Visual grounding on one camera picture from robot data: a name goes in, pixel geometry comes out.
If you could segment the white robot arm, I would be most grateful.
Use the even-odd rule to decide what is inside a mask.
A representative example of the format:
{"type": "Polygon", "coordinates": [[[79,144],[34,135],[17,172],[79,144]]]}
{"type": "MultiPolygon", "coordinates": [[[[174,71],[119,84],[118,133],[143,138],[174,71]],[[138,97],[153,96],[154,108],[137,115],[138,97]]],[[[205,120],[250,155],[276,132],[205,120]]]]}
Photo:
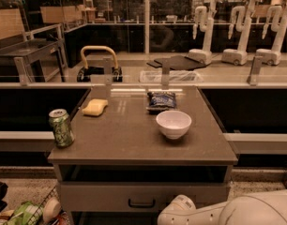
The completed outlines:
{"type": "Polygon", "coordinates": [[[287,225],[287,189],[248,193],[197,208],[178,195],[159,214],[158,225],[287,225]]]}

